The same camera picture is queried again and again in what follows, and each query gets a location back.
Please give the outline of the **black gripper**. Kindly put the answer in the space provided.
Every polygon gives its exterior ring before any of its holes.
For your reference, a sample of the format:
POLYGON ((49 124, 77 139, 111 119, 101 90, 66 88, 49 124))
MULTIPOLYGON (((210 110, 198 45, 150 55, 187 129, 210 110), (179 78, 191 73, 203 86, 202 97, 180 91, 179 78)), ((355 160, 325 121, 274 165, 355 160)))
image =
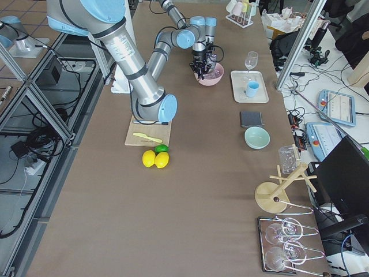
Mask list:
POLYGON ((216 56, 213 42, 198 42, 192 47, 193 61, 189 63, 196 76, 205 76, 214 71, 216 56))

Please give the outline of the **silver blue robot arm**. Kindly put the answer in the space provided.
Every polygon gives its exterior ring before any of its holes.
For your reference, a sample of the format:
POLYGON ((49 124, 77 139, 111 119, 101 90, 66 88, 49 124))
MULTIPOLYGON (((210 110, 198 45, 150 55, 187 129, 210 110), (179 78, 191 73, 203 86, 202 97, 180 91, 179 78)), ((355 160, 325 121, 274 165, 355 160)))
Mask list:
POLYGON ((172 0, 159 0, 161 8, 168 14, 178 29, 187 27, 185 16, 179 11, 172 0))
POLYGON ((177 111, 177 99, 156 81, 174 47, 192 49, 190 67, 203 78, 212 68, 209 56, 217 20, 201 16, 186 20, 173 1, 160 1, 160 5, 177 27, 158 34, 149 62, 144 61, 126 29, 124 1, 47 1, 47 20, 56 31, 91 34, 105 45, 133 87, 131 110, 136 118, 170 122, 177 111))

